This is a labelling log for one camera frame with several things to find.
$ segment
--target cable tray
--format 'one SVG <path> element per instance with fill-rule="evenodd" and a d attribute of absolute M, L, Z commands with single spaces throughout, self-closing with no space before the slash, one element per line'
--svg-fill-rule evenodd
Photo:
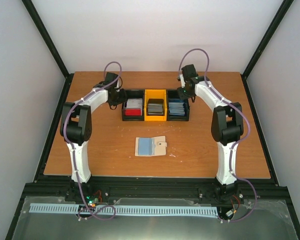
<path fill-rule="evenodd" d="M 98 205 L 92 209 L 94 213 L 104 205 Z M 58 204 L 58 203 L 31 203 L 29 213 L 44 214 L 78 214 L 82 205 Z M 217 208 L 214 206 L 138 206 L 138 205 L 114 205 L 117 216 L 142 216 L 142 217 L 208 217 L 218 216 Z M 88 210 L 80 214 L 90 214 Z M 98 215 L 113 215 L 111 207 L 103 208 Z"/>

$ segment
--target black metal frame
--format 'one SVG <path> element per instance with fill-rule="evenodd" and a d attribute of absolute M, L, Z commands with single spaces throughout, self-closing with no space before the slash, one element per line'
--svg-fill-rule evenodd
<path fill-rule="evenodd" d="M 300 224 L 292 204 L 287 187 L 279 186 L 278 179 L 274 170 L 272 160 L 267 148 L 267 144 L 262 132 L 262 128 L 257 116 L 257 112 L 249 91 L 247 79 L 253 67 L 256 65 L 262 52 L 266 48 L 271 37 L 275 33 L 284 15 L 288 11 L 294 0 L 283 0 L 280 8 L 274 16 L 269 28 L 264 34 L 259 46 L 249 61 L 245 71 L 241 75 L 242 84 L 244 86 L 248 102 L 252 111 L 254 122 L 257 128 L 259 139 L 262 145 L 264 156 L 270 173 L 270 179 L 250 179 L 260 199 L 263 200 L 285 200 L 292 218 L 297 236 L 300 239 Z M 59 98 L 53 121 L 44 145 L 44 149 L 39 161 L 34 182 L 26 183 L 22 192 L 18 207 L 11 222 L 6 239 L 12 239 L 18 218 L 24 203 L 25 197 L 30 196 L 56 196 L 65 197 L 68 201 L 76 201 L 81 203 L 82 200 L 78 194 L 76 183 L 71 181 L 70 176 L 52 176 L 44 175 L 44 170 L 49 157 L 49 153 L 53 144 L 54 137 L 59 127 L 63 104 L 69 93 L 69 89 L 74 77 L 74 74 L 69 74 L 64 65 L 52 39 L 50 38 L 43 22 L 40 19 L 38 12 L 35 9 L 31 0 L 22 0 L 28 10 L 32 20 L 38 28 L 42 38 L 47 44 L 51 54 L 53 55 L 57 65 L 65 77 L 64 86 Z M 201 204 L 211 204 L 218 208 L 230 207 L 229 202 L 218 202 L 211 198 L 209 193 L 213 189 L 215 180 L 212 178 L 149 178 L 149 177 L 97 177 L 92 176 L 87 184 L 83 185 L 85 194 L 89 194 L 91 190 L 102 190 L 102 199 L 109 204 L 120 198 L 177 198 L 187 199 Z M 254 193 L 252 189 L 243 182 L 238 183 L 238 193 L 243 194 L 244 199 L 253 199 Z"/>

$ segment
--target robotic arm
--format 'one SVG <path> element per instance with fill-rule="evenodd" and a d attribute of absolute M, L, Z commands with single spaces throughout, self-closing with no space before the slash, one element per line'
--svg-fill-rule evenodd
<path fill-rule="evenodd" d="M 94 90 L 102 88 L 111 83 L 118 77 L 117 74 L 107 72 L 105 80 L 94 86 Z M 78 118 L 78 121 L 70 119 L 66 127 L 66 135 L 74 145 L 75 164 L 79 173 L 80 182 L 86 183 L 91 177 L 91 172 L 88 165 L 88 141 L 92 134 L 92 113 L 102 104 L 108 102 L 109 106 L 117 106 L 127 101 L 124 89 L 120 89 L 119 81 L 116 81 L 109 87 L 95 91 L 90 97 L 80 103 L 71 114 L 71 118 Z M 65 119 L 75 102 L 66 102 L 63 105 L 60 134 L 63 134 Z M 70 143 L 67 143 L 71 156 L 72 175 L 71 179 L 77 182 L 77 177 L 74 168 L 73 148 Z"/>
<path fill-rule="evenodd" d="M 218 146 L 218 172 L 216 179 L 222 186 L 231 185 L 236 181 L 236 178 L 230 173 L 230 161 L 232 173 L 235 174 L 238 144 L 233 148 L 232 159 L 230 160 L 231 146 L 244 133 L 243 118 L 223 102 L 230 103 L 214 88 L 208 78 L 206 79 L 207 82 L 205 82 L 203 76 L 198 76 L 193 64 L 187 65 L 181 70 L 182 74 L 179 76 L 181 87 L 177 89 L 178 95 L 183 100 L 191 98 L 192 102 L 198 96 L 212 110 L 211 134 Z M 232 104 L 242 111 L 242 107 L 238 102 Z"/>

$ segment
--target yellow bin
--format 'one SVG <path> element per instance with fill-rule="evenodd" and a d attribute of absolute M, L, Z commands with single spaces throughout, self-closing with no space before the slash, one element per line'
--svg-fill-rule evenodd
<path fill-rule="evenodd" d="M 164 116 L 147 115 L 149 99 L 163 99 Z M 146 89 L 144 92 L 144 120 L 145 121 L 167 121 L 167 90 L 166 89 Z"/>

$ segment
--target white wall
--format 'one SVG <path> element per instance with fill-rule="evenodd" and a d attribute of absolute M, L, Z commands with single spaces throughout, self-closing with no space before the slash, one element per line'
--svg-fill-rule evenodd
<path fill-rule="evenodd" d="M 211 71 L 243 72 L 281 2 L 33 1 L 70 72 L 102 71 L 114 60 L 124 71 L 176 71 L 197 47 L 210 54 Z M 197 52 L 187 63 L 203 71 L 206 60 Z"/>
<path fill-rule="evenodd" d="M 248 78 L 275 172 L 300 221 L 300 0 Z"/>
<path fill-rule="evenodd" d="M 33 181 L 63 82 L 21 0 L 0 0 L 0 240 Z"/>

